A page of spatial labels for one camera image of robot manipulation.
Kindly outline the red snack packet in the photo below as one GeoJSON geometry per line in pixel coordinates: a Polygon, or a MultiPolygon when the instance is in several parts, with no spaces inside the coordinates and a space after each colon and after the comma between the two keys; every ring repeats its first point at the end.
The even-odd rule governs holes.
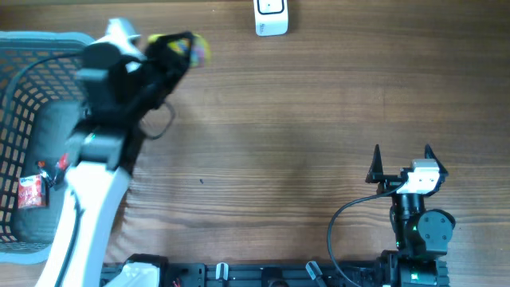
{"type": "Polygon", "coordinates": [[[41,175],[18,180],[18,209],[46,206],[45,182],[41,175]]]}

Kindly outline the black and clear foil pouch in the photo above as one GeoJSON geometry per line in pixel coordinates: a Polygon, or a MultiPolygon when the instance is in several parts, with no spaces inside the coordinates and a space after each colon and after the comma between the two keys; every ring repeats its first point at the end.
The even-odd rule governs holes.
{"type": "Polygon", "coordinates": [[[60,184],[69,168],[69,154],[65,153],[58,159],[39,160],[36,162],[40,176],[48,187],[60,184]]]}

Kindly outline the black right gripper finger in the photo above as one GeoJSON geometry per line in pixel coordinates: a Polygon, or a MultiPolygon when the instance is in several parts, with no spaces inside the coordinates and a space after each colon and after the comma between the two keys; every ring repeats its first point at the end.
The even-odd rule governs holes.
{"type": "Polygon", "coordinates": [[[380,183],[383,180],[383,163],[378,144],[375,145],[371,165],[365,179],[366,183],[380,183]]]}
{"type": "Polygon", "coordinates": [[[425,156],[426,159],[434,159],[435,160],[436,164],[439,167],[439,173],[441,175],[448,175],[449,174],[449,172],[446,170],[444,165],[441,163],[441,161],[434,154],[433,149],[432,149],[432,147],[429,144],[427,144],[425,146],[424,156],[425,156]]]}

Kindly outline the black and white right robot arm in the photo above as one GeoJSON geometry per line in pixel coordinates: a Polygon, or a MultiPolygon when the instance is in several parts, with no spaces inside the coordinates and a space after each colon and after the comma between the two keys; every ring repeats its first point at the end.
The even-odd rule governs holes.
{"type": "Polygon", "coordinates": [[[447,263],[440,258],[448,253],[456,220],[444,210],[425,207],[425,199],[440,190],[449,172],[430,145],[423,158],[412,160],[398,175],[386,174],[382,165],[376,146],[366,182],[376,183],[376,194],[392,200],[390,224],[396,245],[378,258],[378,285],[449,286],[447,263]]]}

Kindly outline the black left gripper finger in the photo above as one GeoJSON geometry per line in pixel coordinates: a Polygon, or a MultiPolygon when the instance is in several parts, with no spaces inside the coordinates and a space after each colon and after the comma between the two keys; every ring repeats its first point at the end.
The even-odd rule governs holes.
{"type": "Polygon", "coordinates": [[[157,64],[186,64],[187,34],[153,34],[147,39],[145,55],[157,64]]]}
{"type": "Polygon", "coordinates": [[[167,52],[167,86],[176,86],[196,66],[196,35],[191,32],[169,35],[167,52]]]}

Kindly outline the yellow lidded small jar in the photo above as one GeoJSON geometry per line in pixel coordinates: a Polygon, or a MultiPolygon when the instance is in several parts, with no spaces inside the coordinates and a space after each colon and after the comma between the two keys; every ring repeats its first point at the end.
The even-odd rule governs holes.
{"type": "Polygon", "coordinates": [[[194,34],[196,35],[196,66],[194,68],[199,68],[207,65],[210,61],[210,45],[204,37],[194,34]]]}

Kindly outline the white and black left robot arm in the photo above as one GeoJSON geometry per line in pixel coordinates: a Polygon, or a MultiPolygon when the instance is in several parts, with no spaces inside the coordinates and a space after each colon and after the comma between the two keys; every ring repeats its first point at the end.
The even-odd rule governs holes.
{"type": "Polygon", "coordinates": [[[98,286],[116,211],[147,134],[140,121],[166,103],[204,49],[191,32],[158,34],[139,51],[104,37],[81,54],[83,116],[69,137],[72,166],[39,286],[98,286]]]}

